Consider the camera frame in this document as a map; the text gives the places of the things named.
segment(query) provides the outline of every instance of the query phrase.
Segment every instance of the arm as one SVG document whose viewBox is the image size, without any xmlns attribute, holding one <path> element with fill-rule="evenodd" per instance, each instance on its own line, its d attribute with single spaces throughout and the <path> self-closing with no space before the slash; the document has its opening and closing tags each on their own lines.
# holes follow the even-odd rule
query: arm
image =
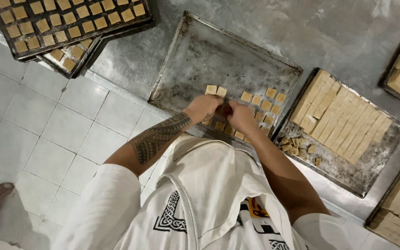
<svg viewBox="0 0 400 250">
<path fill-rule="evenodd" d="M 123 166 L 140 176 L 183 132 L 212 118 L 222 103 L 222 98 L 215 95 L 196 97 L 182 112 L 137 135 L 117 149 L 104 163 Z"/>
<path fill-rule="evenodd" d="M 228 116 L 231 126 L 251 141 L 268 183 L 286 209 L 291 224 L 308 213 L 330 214 L 305 176 L 262 133 L 253 112 L 235 101 L 230 101 L 229 105 L 233 112 Z"/>
</svg>

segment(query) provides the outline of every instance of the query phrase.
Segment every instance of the tribal tattoo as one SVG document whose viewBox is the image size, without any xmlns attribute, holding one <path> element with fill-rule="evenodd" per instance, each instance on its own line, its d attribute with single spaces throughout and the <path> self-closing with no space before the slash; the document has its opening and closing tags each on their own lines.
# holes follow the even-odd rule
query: tribal tattoo
<svg viewBox="0 0 400 250">
<path fill-rule="evenodd" d="M 135 154 L 141 165 L 149 162 L 164 145 L 192 123 L 191 118 L 181 112 L 149 128 L 133 138 Z"/>
</svg>

